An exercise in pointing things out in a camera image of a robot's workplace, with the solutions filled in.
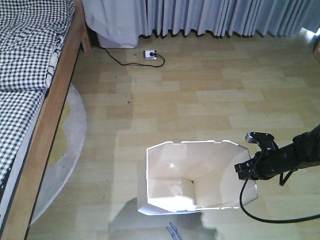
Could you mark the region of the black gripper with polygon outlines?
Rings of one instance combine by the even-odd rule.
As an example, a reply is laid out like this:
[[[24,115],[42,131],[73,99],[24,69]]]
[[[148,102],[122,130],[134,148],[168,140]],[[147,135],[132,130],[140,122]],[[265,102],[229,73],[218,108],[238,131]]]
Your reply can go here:
[[[269,180],[276,175],[282,175],[275,166],[272,166],[271,153],[278,150],[275,142],[256,142],[261,151],[255,153],[254,157],[234,165],[239,180]]]

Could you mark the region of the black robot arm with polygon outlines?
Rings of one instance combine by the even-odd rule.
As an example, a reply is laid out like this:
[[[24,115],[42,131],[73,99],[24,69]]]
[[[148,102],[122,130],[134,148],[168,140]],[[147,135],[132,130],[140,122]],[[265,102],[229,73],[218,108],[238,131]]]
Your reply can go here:
[[[279,184],[283,186],[298,169],[320,164],[319,126],[295,136],[291,144],[281,148],[270,133],[248,132],[245,140],[258,144],[261,151],[256,152],[253,158],[234,166],[240,180],[269,180],[280,175]]]

